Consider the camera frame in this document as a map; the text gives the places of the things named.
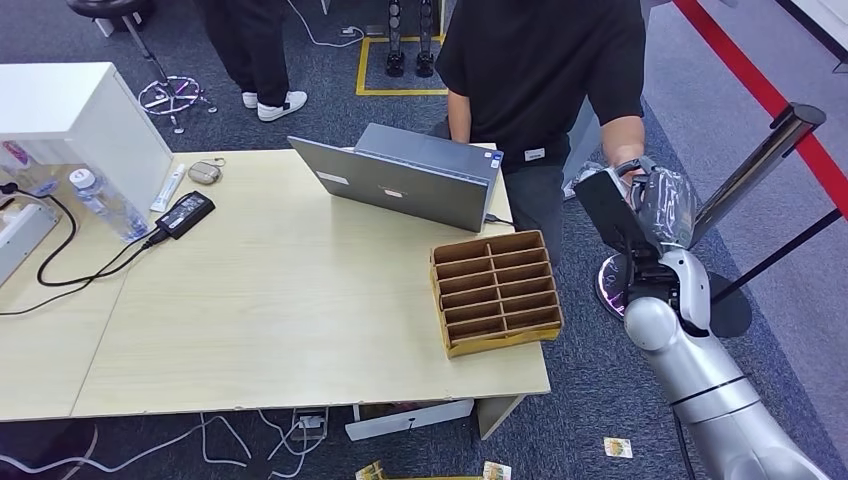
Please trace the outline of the person's left hand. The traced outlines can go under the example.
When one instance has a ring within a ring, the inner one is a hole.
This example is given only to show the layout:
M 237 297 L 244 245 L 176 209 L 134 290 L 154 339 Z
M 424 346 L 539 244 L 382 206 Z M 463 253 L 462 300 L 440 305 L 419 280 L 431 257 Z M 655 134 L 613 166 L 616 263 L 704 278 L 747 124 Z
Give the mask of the person's left hand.
M 643 168 L 643 159 L 636 158 L 626 161 L 613 167 L 612 171 L 617 177 L 619 190 L 623 197 L 630 202 L 634 183 L 642 182 L 647 178 L 647 173 Z

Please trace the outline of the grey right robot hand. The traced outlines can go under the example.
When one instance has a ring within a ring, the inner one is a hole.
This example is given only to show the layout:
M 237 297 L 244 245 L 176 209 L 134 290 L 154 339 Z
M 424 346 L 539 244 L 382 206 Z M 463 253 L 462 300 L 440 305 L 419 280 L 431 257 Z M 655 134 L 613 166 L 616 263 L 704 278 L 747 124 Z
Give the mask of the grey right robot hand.
M 635 182 L 628 202 L 641 224 L 664 244 L 688 249 L 693 243 L 697 199 L 688 179 L 647 156 L 647 178 Z

